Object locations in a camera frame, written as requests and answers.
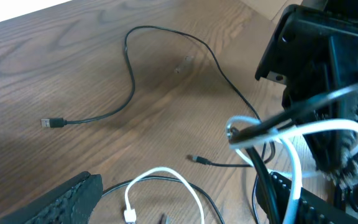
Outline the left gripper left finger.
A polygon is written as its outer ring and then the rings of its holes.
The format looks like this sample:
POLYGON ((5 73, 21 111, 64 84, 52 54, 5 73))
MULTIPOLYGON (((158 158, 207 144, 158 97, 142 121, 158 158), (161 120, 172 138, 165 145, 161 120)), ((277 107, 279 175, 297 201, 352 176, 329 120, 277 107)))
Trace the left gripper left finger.
POLYGON ((101 175, 84 171, 0 218, 0 224, 88 223, 102 194, 101 175))

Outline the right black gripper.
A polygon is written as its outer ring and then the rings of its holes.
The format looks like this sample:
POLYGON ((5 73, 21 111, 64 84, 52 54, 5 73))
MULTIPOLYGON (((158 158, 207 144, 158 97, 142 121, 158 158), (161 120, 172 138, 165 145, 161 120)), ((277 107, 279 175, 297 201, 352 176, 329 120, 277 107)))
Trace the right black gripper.
POLYGON ((286 87, 284 112, 259 130, 309 123, 317 168, 341 187, 358 184, 358 4, 289 5, 255 77, 286 87))

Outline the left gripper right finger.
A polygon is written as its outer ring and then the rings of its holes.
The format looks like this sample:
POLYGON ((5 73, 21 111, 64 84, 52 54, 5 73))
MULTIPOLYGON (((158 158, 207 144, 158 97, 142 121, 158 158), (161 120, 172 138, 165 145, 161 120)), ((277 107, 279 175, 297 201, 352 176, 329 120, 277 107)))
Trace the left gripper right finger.
MULTIPOLYGON (((290 194, 291 180, 273 172, 270 174, 271 185, 275 189, 277 211, 283 222, 290 194)), ((358 218, 335 208, 310 191, 302 188, 295 223, 297 224, 358 224, 358 218)))

